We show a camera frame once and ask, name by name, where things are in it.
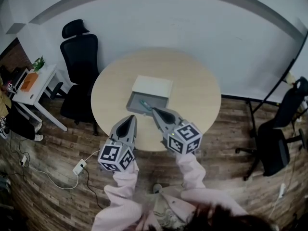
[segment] orange box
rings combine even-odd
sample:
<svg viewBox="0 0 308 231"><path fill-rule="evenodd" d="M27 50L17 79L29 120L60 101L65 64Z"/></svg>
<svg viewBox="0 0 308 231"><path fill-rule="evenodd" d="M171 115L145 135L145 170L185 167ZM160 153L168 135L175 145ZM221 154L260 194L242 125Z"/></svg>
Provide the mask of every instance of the orange box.
<svg viewBox="0 0 308 231"><path fill-rule="evenodd" d="M28 74L24 80L23 85L21 86L20 90L22 91L30 91L31 87L33 86L34 82L37 80L38 78L38 74L37 73L31 73Z"/></svg>

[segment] floor plank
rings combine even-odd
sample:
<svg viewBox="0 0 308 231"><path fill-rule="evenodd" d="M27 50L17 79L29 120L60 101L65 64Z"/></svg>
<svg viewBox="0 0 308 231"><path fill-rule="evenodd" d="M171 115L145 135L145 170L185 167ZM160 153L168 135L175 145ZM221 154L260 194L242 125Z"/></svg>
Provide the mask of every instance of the floor plank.
<svg viewBox="0 0 308 231"><path fill-rule="evenodd" d="M72 169L83 158L98 150L107 139L99 129L99 137L92 134L92 125L80 123L60 116L63 100L43 99L43 106L59 121L68 127L65 133L53 123L43 119L42 142L22 141L22 152L28 152L31 165L48 172L56 184L71 187L76 183ZM275 116L277 107L264 105L256 112L257 127ZM296 129L307 131L308 120L297 124ZM253 176L243 181L243 176L251 166L253 157L245 153L235 154L236 147L253 148L254 142L249 138L251 128L248 106L243 101L222 99L219 115L204 135L201 150L196 153L198 161L206 169L205 184L208 188L228 192L249 213L267 217L276 199L281 183L284 181L288 191L277 202L272 215L280 227L293 219L293 213L301 214L305 209L304 197L308 194L308 152L298 151L300 143L294 143L290 151L291 162L288 167L275 176L262 176L260 164ZM289 125L284 130L286 138L293 130ZM12 135L12 150L18 150L22 138ZM20 172L17 154L10 151L10 141L0 139L0 169L7 173ZM156 182L181 185L182 175L172 156L167 152L149 153L136 151L140 173L136 186L138 194L150 192ZM109 200L103 191L106 184L113 182L112 173L101 171L97 156L87 161L90 173L89 183L99 197L100 205L106 207ZM11 175L13 198L18 209L28 217L27 225L31 231L86 231L91 230L95 215L100 211L94 194L87 188L86 172L79 176L79 185L73 190L61 190L54 186L46 175L24 168L26 182L19 175Z"/></svg>

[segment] wall baseboard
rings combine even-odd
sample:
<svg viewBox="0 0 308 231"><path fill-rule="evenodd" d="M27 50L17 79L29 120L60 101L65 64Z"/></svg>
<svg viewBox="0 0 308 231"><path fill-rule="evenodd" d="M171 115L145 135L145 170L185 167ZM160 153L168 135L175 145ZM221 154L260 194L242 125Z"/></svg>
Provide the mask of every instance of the wall baseboard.
<svg viewBox="0 0 308 231"><path fill-rule="evenodd" d="M262 102L261 99L245 98L245 97L225 95L225 94L222 94L221 97L222 98L227 98L227 99L242 100L242 101L247 101L248 99L250 99L250 101L252 101L252 102L258 102L258 103ZM271 104L271 105L274 105L274 106L278 106L278 103L276 103L276 102L265 101L264 103L268 103L268 104Z"/></svg>

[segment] human arm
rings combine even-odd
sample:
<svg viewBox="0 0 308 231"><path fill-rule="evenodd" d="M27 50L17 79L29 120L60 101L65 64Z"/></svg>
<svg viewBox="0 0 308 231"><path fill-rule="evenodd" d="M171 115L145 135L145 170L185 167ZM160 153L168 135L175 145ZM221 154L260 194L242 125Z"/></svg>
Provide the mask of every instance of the human arm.
<svg viewBox="0 0 308 231"><path fill-rule="evenodd" d="M92 231L122 231L141 218L142 206L132 200L138 171L135 160L125 172L114 173L116 186L107 185L104 188L110 206L97 214Z"/></svg>
<svg viewBox="0 0 308 231"><path fill-rule="evenodd" d="M176 154L176 163L183 174L183 187L185 190L205 188L203 184L205 169L198 163L194 154Z"/></svg>
<svg viewBox="0 0 308 231"><path fill-rule="evenodd" d="M207 189L203 184L205 169L198 163L195 155L177 155L176 162L183 174L181 198L188 202L206 205L221 205L232 211L234 215L246 215L247 212L226 192Z"/></svg>

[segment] round table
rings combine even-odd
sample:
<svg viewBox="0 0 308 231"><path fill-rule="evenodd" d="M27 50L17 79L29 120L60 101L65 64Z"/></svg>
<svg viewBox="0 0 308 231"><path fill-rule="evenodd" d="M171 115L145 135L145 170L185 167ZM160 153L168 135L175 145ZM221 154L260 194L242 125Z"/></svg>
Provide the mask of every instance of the round table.
<svg viewBox="0 0 308 231"><path fill-rule="evenodd" d="M146 49L109 64L97 78L91 96L92 111L101 129L128 115L137 118L135 146L143 151L165 151L162 133L150 116L129 112L126 105L138 75L173 80L168 109L193 122L202 133L214 123L221 103L215 77L193 57L171 49Z"/></svg>

